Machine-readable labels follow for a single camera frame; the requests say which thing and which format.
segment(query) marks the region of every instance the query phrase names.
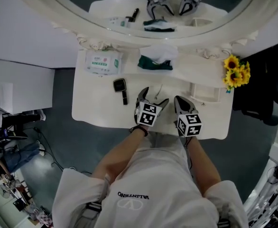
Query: person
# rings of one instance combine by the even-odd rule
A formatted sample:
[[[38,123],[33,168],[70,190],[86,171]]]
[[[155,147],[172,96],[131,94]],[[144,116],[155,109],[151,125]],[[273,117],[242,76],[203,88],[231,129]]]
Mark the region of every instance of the person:
[[[236,186],[221,180],[196,137],[186,144],[195,184],[180,139],[146,133],[147,126],[135,128],[90,177],[64,169],[55,228],[249,227]]]
[[[2,114],[0,111],[0,128],[9,128],[13,125],[26,124],[36,121],[45,121],[46,115],[42,109],[37,110],[37,113],[33,114]]]
[[[45,147],[38,140],[16,152],[7,149],[0,158],[0,177],[6,174],[11,178],[11,173],[14,173],[38,154],[45,155]]]

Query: white vanity table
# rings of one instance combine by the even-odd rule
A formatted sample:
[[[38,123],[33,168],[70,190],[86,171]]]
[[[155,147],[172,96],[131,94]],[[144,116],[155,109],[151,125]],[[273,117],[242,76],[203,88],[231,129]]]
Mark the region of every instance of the white vanity table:
[[[198,61],[206,60],[198,56],[193,57],[196,57]],[[160,94],[158,95],[158,102],[166,98],[169,98],[170,102],[161,113],[155,126],[151,128],[151,131],[178,135],[177,129],[173,123],[176,120],[173,104],[174,97],[176,95],[181,95],[191,99],[191,83],[174,78],[168,74],[144,74],[143,72],[135,73],[134,71],[120,76],[94,75],[85,70],[85,58],[86,51],[79,51],[74,78],[72,109],[72,116],[75,120],[84,121],[100,127],[131,128],[135,125],[134,110],[139,92],[143,88],[149,86],[150,88],[147,99],[151,100],[151,102],[156,101],[155,96],[159,92],[161,85],[163,85]],[[131,59],[131,62],[137,67],[135,64],[138,60]],[[217,82],[214,80],[213,84],[216,86],[222,86],[222,66],[220,65],[220,67],[216,67],[216,65],[213,65],[213,67],[214,70],[212,71],[214,73],[216,73],[215,69],[217,68]],[[196,74],[195,70],[193,70],[192,75],[197,75],[199,78],[199,73]],[[128,105],[123,105],[122,96],[120,93],[115,93],[113,89],[112,82],[121,77],[126,80]],[[223,89],[222,94],[220,95],[220,102],[217,103],[205,103],[202,105],[201,102],[195,100],[192,101],[199,111],[199,115],[204,123],[204,128],[201,131],[199,138],[224,139],[229,130],[233,91],[230,94],[226,94]]]
[[[79,42],[79,53],[74,78],[72,116],[102,127],[131,128],[135,125],[134,108],[138,93],[150,86],[148,99],[169,98],[170,104],[153,127],[153,131],[177,135],[173,98],[181,95],[195,104],[204,123],[201,139],[224,139],[227,136],[233,101],[233,91],[227,94],[222,78],[222,61],[231,53],[234,44],[246,45],[255,39],[258,29],[278,10],[278,0],[238,0],[228,13],[201,3],[195,14],[187,17],[168,16],[177,24],[175,32],[156,33],[142,29],[142,21],[150,20],[145,10],[147,0],[93,0],[89,12],[70,0],[24,0],[36,11],[55,23],[55,28],[71,32]],[[179,0],[170,0],[177,14]],[[138,19],[129,28],[110,24],[110,17],[131,16],[139,8]],[[173,71],[151,72],[137,66],[139,48],[154,44],[168,44],[178,48],[178,59]],[[123,51],[122,75],[98,76],[85,70],[88,49],[106,45]],[[112,82],[125,78],[128,105],[122,104]],[[193,100],[193,89],[202,93],[217,91],[217,100]]]

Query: desk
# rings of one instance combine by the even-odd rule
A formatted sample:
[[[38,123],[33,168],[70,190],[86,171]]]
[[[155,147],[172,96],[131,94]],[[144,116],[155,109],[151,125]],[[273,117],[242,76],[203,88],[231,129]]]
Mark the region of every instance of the desk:
[[[150,130],[178,135],[173,122],[176,120],[174,97],[181,95],[189,98],[190,82],[166,74],[123,74],[99,76],[85,70],[86,51],[78,53],[74,77],[74,94],[72,116],[75,120],[84,121],[99,127],[131,128],[135,125],[134,110],[138,93],[149,86],[147,99],[154,101],[161,85],[158,101],[169,98],[168,106],[161,113],[154,127]],[[115,93],[113,80],[124,78],[127,84],[128,105],[123,105],[121,93]],[[220,102],[201,103],[192,100],[204,124],[199,139],[224,139],[229,130],[233,91],[226,94],[222,90]]]
[[[176,24],[178,32],[187,32],[199,26],[193,23],[193,19],[199,18],[210,23],[228,14],[227,11],[201,2],[194,14],[179,16],[180,2],[181,0],[169,0],[175,12],[174,16],[168,14],[161,7],[156,8],[154,11],[157,19],[164,18],[166,21]],[[152,19],[147,12],[147,3],[148,0],[100,0],[91,4],[89,13],[100,19],[108,19],[110,17],[132,16],[134,10],[138,8],[139,13],[136,17],[136,21],[134,23],[129,23],[128,27],[131,29],[144,30],[143,22]]]

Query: gray floor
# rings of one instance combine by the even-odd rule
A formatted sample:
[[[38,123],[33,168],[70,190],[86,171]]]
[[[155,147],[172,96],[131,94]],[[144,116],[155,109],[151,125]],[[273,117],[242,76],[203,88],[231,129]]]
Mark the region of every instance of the gray floor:
[[[58,162],[78,171],[94,170],[98,161],[129,132],[126,129],[100,128],[72,119],[74,70],[56,70],[53,108],[46,109],[47,120],[27,124],[38,127],[51,145]],[[268,161],[276,127],[232,111],[228,137],[225,140],[203,140],[202,146],[219,170],[223,180],[235,182],[243,201],[255,187]],[[38,138],[32,129],[25,132],[31,140]],[[52,157],[37,156],[21,168],[29,190],[38,206],[51,210],[61,171],[51,168]]]

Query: yellow flower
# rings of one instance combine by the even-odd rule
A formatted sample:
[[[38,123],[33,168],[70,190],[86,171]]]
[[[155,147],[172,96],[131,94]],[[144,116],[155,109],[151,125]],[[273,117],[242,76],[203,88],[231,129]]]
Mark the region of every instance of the yellow flower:
[[[226,84],[230,87],[238,87],[241,85],[242,74],[238,68],[229,70],[226,74]]]
[[[233,55],[224,60],[224,67],[228,70],[235,69],[239,67],[239,59]]]
[[[250,72],[251,72],[249,62],[247,62],[246,66],[245,66],[245,70],[246,70],[248,73],[250,73]]]
[[[248,84],[251,77],[250,72],[245,67],[241,67],[239,73],[241,74],[241,82],[238,82],[238,86]]]

